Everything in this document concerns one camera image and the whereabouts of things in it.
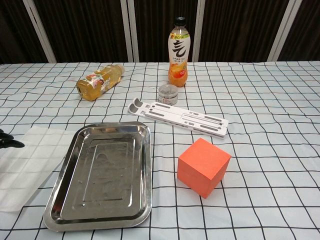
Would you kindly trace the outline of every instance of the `small glass jar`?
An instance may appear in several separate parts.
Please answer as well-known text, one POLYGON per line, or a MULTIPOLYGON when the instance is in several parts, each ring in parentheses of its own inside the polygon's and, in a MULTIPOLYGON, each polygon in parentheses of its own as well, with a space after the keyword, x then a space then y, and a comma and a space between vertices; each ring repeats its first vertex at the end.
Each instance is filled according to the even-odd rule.
POLYGON ((178 88, 171 84, 165 84, 158 89, 159 103, 175 105, 178 101, 178 88))

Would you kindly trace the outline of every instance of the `black curtain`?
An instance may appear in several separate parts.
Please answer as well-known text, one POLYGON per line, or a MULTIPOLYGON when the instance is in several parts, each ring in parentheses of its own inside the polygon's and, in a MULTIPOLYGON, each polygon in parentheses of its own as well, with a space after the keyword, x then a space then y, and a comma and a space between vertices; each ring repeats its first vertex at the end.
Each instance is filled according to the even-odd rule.
POLYGON ((320 60, 319 0, 302 1, 278 60, 320 60))
POLYGON ((57 62, 127 62, 119 0, 34 0, 57 62))
POLYGON ((194 44, 197 0, 134 0, 136 33, 140 62, 168 62, 168 37, 175 17, 186 18, 190 33, 189 61, 194 44))
POLYGON ((288 0, 207 0, 199 61, 264 62, 288 0))
POLYGON ((47 63, 22 0, 0 2, 0 63, 47 63))

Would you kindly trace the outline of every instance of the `tray rim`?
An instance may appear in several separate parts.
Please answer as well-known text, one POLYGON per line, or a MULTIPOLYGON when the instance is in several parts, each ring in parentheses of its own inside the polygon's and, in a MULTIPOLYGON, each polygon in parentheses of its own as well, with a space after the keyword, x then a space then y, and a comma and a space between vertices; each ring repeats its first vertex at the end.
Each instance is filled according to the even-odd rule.
POLYGON ((73 136, 68 151, 66 153, 65 159, 62 163, 61 170, 57 177, 57 180, 53 186, 51 195, 46 204, 44 213, 43 213, 43 222, 46 227, 50 230, 56 232, 66 232, 66 231, 85 231, 85 230, 98 230, 98 229, 119 229, 119 228, 131 228, 141 224, 144 220, 149 216, 152 209, 152 160, 151 160, 151 133, 150 129, 147 125, 139 121, 129 121, 129 122, 106 122, 106 123, 97 123, 90 124, 80 128, 73 136), (51 217, 52 207, 56 200, 57 194, 61 187, 62 179, 65 175, 66 168, 68 167, 68 163, 70 160, 71 153, 73 152, 75 142, 78 138, 78 135, 81 131, 92 128, 92 127, 121 127, 121 126, 139 126, 146 130, 145 136, 145 165, 146 171, 145 174, 145 189, 149 194, 146 198, 146 207, 144 212, 137 218, 127 219, 127 220, 111 220, 111 221, 95 221, 95 222, 76 222, 76 223, 66 223, 66 224, 58 224, 51 217))

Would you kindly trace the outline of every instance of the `table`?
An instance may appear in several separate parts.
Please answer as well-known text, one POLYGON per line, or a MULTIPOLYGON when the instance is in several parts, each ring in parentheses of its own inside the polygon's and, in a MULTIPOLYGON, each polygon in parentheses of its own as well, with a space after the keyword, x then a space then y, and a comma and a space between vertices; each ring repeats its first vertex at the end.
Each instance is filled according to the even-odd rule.
POLYGON ((81 100, 76 81, 105 64, 0 65, 0 128, 19 139, 32 126, 76 131, 93 123, 145 123, 150 216, 135 228, 48 230, 42 216, 57 168, 20 212, 0 212, 0 239, 320 239, 320 61, 189 63, 176 106, 229 120, 224 138, 127 112, 133 98, 156 100, 168 63, 125 63, 116 87, 96 101, 81 100), (232 156, 207 199, 176 178, 178 156, 200 137, 232 156))

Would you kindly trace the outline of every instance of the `orange juice bottle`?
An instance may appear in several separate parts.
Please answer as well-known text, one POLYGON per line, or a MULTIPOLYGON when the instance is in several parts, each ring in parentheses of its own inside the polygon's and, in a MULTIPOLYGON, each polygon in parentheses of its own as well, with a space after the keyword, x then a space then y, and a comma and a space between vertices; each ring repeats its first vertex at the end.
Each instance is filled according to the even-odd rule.
POLYGON ((168 79, 170 84, 182 87, 188 78, 187 61, 190 49, 190 35, 185 28, 185 17, 176 17, 174 25, 175 28, 171 31, 168 39, 170 60, 168 79))
POLYGON ((124 72, 121 64, 107 65, 77 81, 76 88, 82 98, 93 101, 120 82, 124 72))

